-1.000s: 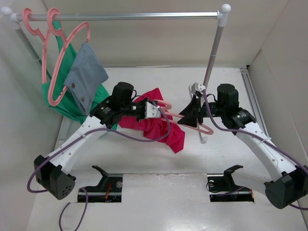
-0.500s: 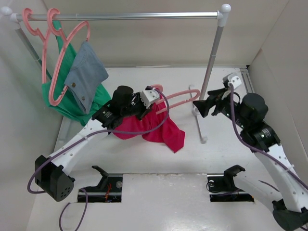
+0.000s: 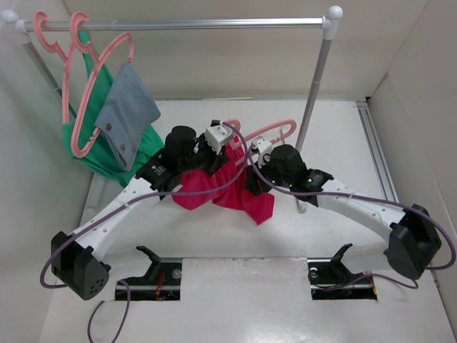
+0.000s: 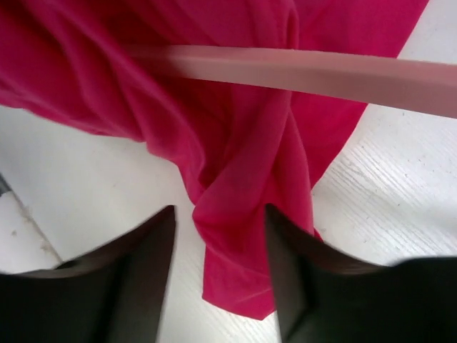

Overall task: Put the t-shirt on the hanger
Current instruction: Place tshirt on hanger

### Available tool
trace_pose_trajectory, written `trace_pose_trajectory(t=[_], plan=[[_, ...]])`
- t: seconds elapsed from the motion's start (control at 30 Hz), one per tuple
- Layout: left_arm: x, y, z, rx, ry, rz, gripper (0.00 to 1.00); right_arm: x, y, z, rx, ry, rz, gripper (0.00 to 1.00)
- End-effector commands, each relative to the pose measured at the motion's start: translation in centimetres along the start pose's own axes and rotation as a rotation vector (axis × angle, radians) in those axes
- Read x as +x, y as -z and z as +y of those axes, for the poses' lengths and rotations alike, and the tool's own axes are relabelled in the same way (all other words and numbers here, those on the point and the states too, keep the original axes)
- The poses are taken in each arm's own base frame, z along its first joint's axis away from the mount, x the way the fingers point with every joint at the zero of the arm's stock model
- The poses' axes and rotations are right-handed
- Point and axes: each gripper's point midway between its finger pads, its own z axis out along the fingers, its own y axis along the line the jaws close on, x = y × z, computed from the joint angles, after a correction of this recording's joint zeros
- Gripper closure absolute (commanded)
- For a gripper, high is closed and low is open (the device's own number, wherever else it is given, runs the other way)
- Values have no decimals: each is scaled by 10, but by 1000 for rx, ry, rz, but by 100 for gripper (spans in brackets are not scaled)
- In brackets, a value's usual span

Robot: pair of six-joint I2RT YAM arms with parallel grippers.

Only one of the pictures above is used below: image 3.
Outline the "red t shirt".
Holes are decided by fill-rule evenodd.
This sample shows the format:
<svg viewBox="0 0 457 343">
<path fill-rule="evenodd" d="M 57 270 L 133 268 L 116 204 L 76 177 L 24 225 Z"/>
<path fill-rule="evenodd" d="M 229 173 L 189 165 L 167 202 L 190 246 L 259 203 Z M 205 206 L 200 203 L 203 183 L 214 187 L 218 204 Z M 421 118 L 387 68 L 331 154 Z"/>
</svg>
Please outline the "red t shirt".
<svg viewBox="0 0 457 343">
<path fill-rule="evenodd" d="M 179 191 L 199 192 L 215 189 L 228 183 L 241 170 L 241 165 L 237 165 L 236 162 L 244 158 L 244 150 L 241 147 L 237 149 L 228 147 L 226 155 L 229 157 L 229 161 L 212 176 L 203 170 L 190 171 L 184 174 L 181 180 L 182 187 Z M 247 172 L 243 170 L 233 184 L 218 192 L 189 197 L 174 195 L 173 200 L 188 210 L 194 210 L 208 202 L 213 202 L 220 207 L 246 212 L 257 225 L 260 225 L 273 216 L 275 197 L 269 193 L 255 196 L 244 188 L 246 180 Z"/>
</svg>

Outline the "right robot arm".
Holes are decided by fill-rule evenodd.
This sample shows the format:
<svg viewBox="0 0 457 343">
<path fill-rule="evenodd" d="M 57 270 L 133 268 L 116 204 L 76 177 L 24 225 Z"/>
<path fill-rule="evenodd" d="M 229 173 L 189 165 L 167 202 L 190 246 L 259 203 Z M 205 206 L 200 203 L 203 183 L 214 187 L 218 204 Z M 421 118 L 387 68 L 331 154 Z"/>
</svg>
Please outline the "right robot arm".
<svg viewBox="0 0 457 343">
<path fill-rule="evenodd" d="M 420 279 L 440 250 L 445 235 L 424 207 L 359 194 L 333 175 L 308 168 L 290 144 L 272 146 L 259 139 L 249 150 L 258 159 L 248 167 L 248 190 L 275 189 L 364 226 L 386 242 L 386 262 L 402 277 Z"/>
</svg>

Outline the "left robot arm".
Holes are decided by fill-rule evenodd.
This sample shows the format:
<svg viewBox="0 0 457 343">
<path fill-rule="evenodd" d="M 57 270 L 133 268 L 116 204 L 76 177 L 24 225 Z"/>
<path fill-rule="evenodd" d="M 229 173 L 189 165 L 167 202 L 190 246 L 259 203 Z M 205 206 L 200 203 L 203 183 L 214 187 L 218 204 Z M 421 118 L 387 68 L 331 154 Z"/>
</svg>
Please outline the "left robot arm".
<svg viewBox="0 0 457 343">
<path fill-rule="evenodd" d="M 157 204 L 180 185 L 186 172 L 215 173 L 229 160 L 226 147 L 232 139 L 233 130 L 222 123 L 212 123 L 201 135 L 188 126 L 175 126 L 164 147 L 108 206 L 72 233 L 53 237 L 46 268 L 81 299 L 93 299 L 109 280 L 111 267 L 103 259 L 126 230 L 129 213 L 143 199 Z"/>
</svg>

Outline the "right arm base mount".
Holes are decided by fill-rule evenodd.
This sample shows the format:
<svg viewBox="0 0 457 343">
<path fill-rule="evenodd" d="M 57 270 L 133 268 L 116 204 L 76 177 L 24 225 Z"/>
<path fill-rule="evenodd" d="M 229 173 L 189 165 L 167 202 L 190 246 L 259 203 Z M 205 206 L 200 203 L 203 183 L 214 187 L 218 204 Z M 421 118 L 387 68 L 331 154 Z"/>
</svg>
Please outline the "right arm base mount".
<svg viewBox="0 0 457 343">
<path fill-rule="evenodd" d="M 312 300 L 377 300 L 373 278 L 356 279 L 362 273 L 351 272 L 342 259 L 352 247 L 344 244 L 332 257 L 307 259 Z"/>
</svg>

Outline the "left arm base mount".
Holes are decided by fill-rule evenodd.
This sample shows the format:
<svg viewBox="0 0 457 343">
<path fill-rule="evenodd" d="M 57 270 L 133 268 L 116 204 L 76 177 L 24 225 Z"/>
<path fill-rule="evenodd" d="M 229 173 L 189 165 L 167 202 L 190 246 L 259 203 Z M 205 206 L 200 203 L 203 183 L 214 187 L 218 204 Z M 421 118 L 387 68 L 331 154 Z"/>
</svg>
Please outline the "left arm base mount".
<svg viewBox="0 0 457 343">
<path fill-rule="evenodd" d="M 139 277 L 127 277 L 131 301 L 179 301 L 181 297 L 182 258 L 162 258 L 145 246 L 136 250 L 149 260 L 148 269 Z"/>
</svg>

